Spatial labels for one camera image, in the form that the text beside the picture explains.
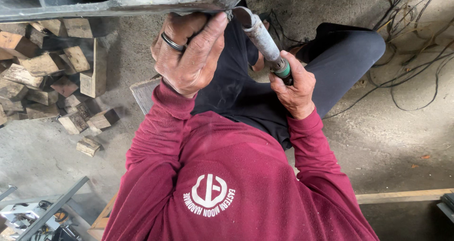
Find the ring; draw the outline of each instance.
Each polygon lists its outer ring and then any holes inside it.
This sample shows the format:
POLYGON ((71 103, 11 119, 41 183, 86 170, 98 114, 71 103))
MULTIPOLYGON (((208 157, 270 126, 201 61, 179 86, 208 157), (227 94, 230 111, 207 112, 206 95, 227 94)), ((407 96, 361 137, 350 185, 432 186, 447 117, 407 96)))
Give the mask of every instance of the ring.
POLYGON ((178 50, 178 51, 183 51, 184 49, 184 46, 181 46, 181 45, 178 45, 177 43, 173 42, 172 40, 169 39, 169 37, 167 37, 167 34, 165 32, 162 32, 161 34, 161 37, 162 39, 167 42, 167 44, 170 46, 170 47, 173 47, 174 49, 178 50))

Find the man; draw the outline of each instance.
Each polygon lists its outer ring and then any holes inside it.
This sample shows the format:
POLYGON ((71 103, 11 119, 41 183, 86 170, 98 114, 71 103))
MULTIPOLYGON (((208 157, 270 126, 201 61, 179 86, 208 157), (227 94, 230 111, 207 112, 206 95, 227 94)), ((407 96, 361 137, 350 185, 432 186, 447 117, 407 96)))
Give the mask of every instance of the man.
POLYGON ((307 70, 281 52, 290 87, 247 75, 262 57, 223 12, 208 21, 169 14, 151 50, 163 78, 126 154, 103 240, 378 239, 320 118, 383 54, 376 32, 320 25, 293 50, 307 70))

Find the dusty floor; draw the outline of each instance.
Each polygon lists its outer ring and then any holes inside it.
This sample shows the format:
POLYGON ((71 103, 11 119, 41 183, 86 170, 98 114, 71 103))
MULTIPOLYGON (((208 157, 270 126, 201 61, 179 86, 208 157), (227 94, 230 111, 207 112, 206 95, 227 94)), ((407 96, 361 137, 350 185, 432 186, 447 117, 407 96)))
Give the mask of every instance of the dusty floor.
MULTIPOLYGON (((371 28, 389 6, 387 0, 247 1, 256 13, 274 9, 286 34, 297 40, 312 39, 321 22, 371 28)), ((453 0, 434 0, 424 21, 450 20, 454 15, 453 3, 453 0)), ((156 74, 149 46, 161 28, 163 16, 122 17, 115 21, 113 33, 105 38, 109 47, 108 92, 97 102, 102 109, 115 108, 121 120, 97 136, 104 149, 89 158, 75 150, 82 136, 66 134, 59 123, 11 122, 0 131, 0 191, 8 184, 18 186, 11 198, 62 193, 87 175, 91 181, 77 200, 97 214, 117 191, 124 173, 124 154, 144 118, 129 86, 156 74)), ((405 50, 420 46, 412 35, 401 37, 398 43, 405 50)), ((435 48, 431 50, 433 53, 424 54, 413 66, 431 60, 440 50, 435 48)), ((373 78, 386 81, 394 77, 408 56, 400 56, 391 64, 373 70, 373 78)), ((402 107, 413 109, 431 100, 437 66, 395 89, 396 100, 402 107)), ((423 110, 399 110, 389 90, 378 89, 351 110, 324 120, 331 148, 357 194, 454 187, 453 67, 454 61, 440 73, 438 96, 423 110), (431 157, 420 158, 426 154, 431 157)), ((264 81, 264 75, 259 73, 255 77, 264 81)), ((368 84, 366 88, 350 90, 328 115, 345 109, 372 88, 368 84)), ((292 164, 292 150, 287 154, 292 164)), ((452 225, 439 215, 433 203, 361 208, 383 240, 431 240, 431 233, 446 230, 454 233, 452 225)), ((438 240, 447 240, 448 236, 443 232, 438 240)))

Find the maroon sweatshirt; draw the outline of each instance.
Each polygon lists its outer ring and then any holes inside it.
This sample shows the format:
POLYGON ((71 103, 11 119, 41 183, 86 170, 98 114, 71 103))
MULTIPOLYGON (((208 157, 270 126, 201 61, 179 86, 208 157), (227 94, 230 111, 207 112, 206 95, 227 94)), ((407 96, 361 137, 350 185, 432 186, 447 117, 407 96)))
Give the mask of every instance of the maroon sweatshirt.
POLYGON ((269 134, 162 84, 131 149, 104 241, 377 240, 316 110, 288 118, 295 178, 269 134))

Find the hand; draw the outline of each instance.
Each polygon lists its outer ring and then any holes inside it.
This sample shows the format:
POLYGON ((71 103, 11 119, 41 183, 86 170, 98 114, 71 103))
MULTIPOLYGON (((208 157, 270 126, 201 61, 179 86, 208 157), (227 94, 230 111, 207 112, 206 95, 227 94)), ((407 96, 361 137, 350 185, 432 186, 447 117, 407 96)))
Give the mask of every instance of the hand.
POLYGON ((226 26, 227 17, 224 12, 218 13, 208 22, 207 16, 202 13, 185 16, 169 13, 151 46, 151 53, 156 60, 154 69, 177 93, 193 98, 197 91, 213 79, 219 56, 224 49, 226 26), (185 45, 190 37, 200 33, 188 43, 183 53, 162 40, 163 32, 178 45, 185 45))
POLYGON ((285 86, 281 78, 270 72, 271 88, 276 92, 277 97, 294 119, 305 119, 315 109, 314 102, 312 102, 315 76, 313 73, 306 71, 292 54, 281 51, 281 57, 287 59, 290 64, 293 85, 285 86))

